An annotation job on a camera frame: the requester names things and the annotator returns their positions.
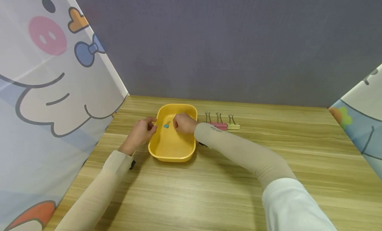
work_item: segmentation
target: hand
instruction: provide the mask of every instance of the hand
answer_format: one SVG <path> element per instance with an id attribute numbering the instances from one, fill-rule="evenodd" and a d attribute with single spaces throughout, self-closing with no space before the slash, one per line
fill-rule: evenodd
<path id="1" fill-rule="evenodd" d="M 156 120 L 156 118 L 147 117 L 137 121 L 118 151 L 129 156 L 133 155 L 138 146 L 148 142 L 157 131 L 157 126 L 153 125 Z"/>
<path id="2" fill-rule="evenodd" d="M 196 126 L 199 124 L 186 113 L 176 114 L 173 120 L 174 128 L 178 133 L 194 133 Z"/>

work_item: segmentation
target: blue binder clip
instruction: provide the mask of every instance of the blue binder clip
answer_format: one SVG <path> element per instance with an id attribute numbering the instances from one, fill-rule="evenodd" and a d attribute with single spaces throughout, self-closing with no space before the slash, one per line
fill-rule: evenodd
<path id="1" fill-rule="evenodd" d="M 163 127 L 164 128 L 169 128 L 169 124 L 170 124 L 171 122 L 170 121 L 168 121 L 165 125 L 163 125 Z"/>

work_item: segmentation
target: blue bow tie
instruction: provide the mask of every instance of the blue bow tie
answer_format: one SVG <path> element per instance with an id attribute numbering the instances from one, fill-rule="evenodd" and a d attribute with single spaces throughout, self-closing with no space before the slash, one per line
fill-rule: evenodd
<path id="1" fill-rule="evenodd" d="M 97 52 L 104 54 L 105 50 L 95 34 L 93 34 L 93 43 L 90 45 L 80 41 L 74 46 L 74 54 L 76 55 L 78 62 L 86 68 L 93 65 L 95 61 L 95 53 Z"/>

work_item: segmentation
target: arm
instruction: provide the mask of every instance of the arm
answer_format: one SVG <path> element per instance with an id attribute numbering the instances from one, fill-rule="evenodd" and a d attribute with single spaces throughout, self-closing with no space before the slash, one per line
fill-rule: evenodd
<path id="1" fill-rule="evenodd" d="M 196 140 L 218 150 L 234 163 L 254 173 L 263 189 L 276 179 L 297 179 L 281 156 L 256 143 L 221 131 L 213 125 L 199 123 L 194 136 Z"/>
<path id="2" fill-rule="evenodd" d="M 155 118 L 149 117 L 135 123 L 124 143 L 111 153 L 98 176 L 66 213 L 56 231 L 93 230 L 129 171 L 134 151 L 156 132 L 154 121 Z"/>
<path id="3" fill-rule="evenodd" d="M 113 151 L 101 172 L 58 224 L 56 231 L 93 230 L 109 206 L 133 157 Z"/>
<path id="4" fill-rule="evenodd" d="M 336 230 L 281 156 L 186 114 L 176 115 L 174 126 L 181 133 L 194 133 L 198 141 L 256 175 L 264 190 L 267 230 Z"/>

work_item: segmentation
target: pink binder clip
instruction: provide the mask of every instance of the pink binder clip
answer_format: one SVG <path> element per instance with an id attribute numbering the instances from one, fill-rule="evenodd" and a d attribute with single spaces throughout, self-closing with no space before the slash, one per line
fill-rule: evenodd
<path id="1" fill-rule="evenodd" d="M 213 123 L 213 122 L 211 122 L 210 112 L 207 111 L 206 112 L 206 123 L 208 123 L 207 119 L 209 119 L 209 121 L 210 121 L 209 124 L 213 125 L 216 128 L 219 128 L 222 131 L 226 131 L 228 128 L 228 125 L 226 123 L 223 123 L 222 114 L 216 113 L 216 115 L 217 115 L 217 123 Z"/>

